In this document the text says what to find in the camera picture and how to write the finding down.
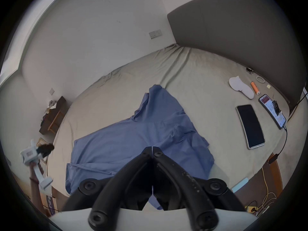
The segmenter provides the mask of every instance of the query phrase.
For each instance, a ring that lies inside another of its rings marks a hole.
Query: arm
[[[33,167],[35,166],[35,163],[30,164],[30,186],[31,186],[31,202],[34,204],[36,208],[43,214],[46,214],[46,211],[44,209],[42,199],[41,199],[41,194],[39,191],[39,182],[38,179],[36,178],[36,175],[34,173]],[[42,167],[39,165],[39,168],[41,170],[41,173],[43,174],[44,171]]]

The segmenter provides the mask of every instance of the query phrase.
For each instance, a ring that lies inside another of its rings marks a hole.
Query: bolt
[[[210,184],[210,188],[217,191],[221,188],[221,186],[218,182],[215,181]]]
[[[197,224],[200,229],[213,229],[216,227],[217,223],[218,219],[212,212],[205,212],[197,218]]]
[[[85,184],[84,184],[84,188],[86,190],[93,190],[94,188],[96,187],[96,184],[92,181],[87,181]]]
[[[99,211],[92,212],[89,217],[89,222],[95,227],[100,226],[106,223],[107,221],[108,221],[107,216]]]

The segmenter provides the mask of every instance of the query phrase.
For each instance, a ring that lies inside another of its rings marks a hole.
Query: hand
[[[35,172],[34,172],[34,169],[33,169],[35,166],[36,166],[36,163],[34,163],[34,162],[31,162],[30,165],[29,165],[29,167],[30,167],[30,178],[33,179],[34,181],[38,182],[38,179],[37,179]],[[42,169],[42,166],[40,164],[38,164],[38,167],[39,167],[41,173],[44,174],[44,170]]]

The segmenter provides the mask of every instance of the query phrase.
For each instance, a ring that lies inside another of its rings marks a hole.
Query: smartphone
[[[286,118],[282,114],[282,112],[280,112],[278,115],[276,114],[273,101],[270,99],[270,97],[265,94],[259,98],[259,102],[262,104],[262,106],[267,110],[267,112],[274,119],[279,129],[282,129],[283,125],[286,123]]]
[[[236,110],[243,126],[248,149],[264,145],[263,131],[252,106],[250,104],[240,105],[236,107]]]

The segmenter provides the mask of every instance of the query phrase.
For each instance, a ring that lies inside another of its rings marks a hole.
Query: orange cylinder
[[[254,92],[259,95],[260,94],[260,91],[259,89],[257,88],[256,84],[252,81],[251,83],[251,86],[252,86],[252,89],[254,90]]]

